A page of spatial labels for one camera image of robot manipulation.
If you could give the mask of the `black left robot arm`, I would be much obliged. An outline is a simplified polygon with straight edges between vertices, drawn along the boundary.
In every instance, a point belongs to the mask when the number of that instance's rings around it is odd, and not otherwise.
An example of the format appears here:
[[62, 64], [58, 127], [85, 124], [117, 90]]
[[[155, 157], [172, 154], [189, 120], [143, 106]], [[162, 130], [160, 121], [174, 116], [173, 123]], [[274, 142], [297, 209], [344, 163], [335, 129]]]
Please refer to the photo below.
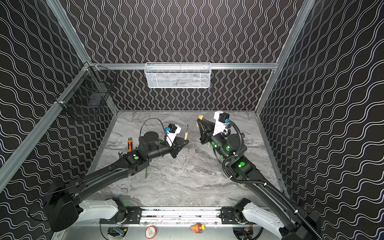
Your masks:
[[176, 158], [189, 143], [175, 137], [168, 145], [160, 141], [156, 132], [147, 132], [139, 137], [139, 146], [123, 154], [116, 162], [84, 177], [71, 181], [54, 181], [43, 197], [43, 208], [53, 232], [62, 231], [73, 225], [84, 213], [80, 204], [90, 195], [146, 169], [151, 160], [167, 154]]

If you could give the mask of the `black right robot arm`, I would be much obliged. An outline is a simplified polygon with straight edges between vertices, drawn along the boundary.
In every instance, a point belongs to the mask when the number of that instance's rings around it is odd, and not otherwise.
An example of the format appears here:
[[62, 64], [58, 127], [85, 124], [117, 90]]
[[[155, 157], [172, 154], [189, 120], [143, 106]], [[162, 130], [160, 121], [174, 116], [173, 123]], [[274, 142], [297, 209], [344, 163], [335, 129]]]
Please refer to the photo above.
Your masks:
[[268, 207], [264, 210], [249, 200], [237, 203], [238, 222], [257, 224], [280, 240], [321, 240], [320, 216], [293, 204], [286, 195], [271, 184], [261, 171], [244, 155], [245, 135], [231, 120], [211, 122], [197, 119], [202, 144], [212, 145], [214, 154], [222, 162], [226, 177], [242, 184], [256, 194]]

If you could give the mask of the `tan fountain pen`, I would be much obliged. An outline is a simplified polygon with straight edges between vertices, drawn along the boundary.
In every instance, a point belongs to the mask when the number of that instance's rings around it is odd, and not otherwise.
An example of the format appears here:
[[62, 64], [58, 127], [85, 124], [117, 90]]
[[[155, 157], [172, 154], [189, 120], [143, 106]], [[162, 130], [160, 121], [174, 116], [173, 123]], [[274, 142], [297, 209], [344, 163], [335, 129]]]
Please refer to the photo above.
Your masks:
[[186, 126], [186, 131], [185, 131], [185, 140], [188, 140], [188, 134], [189, 134], [189, 125], [187, 124]]

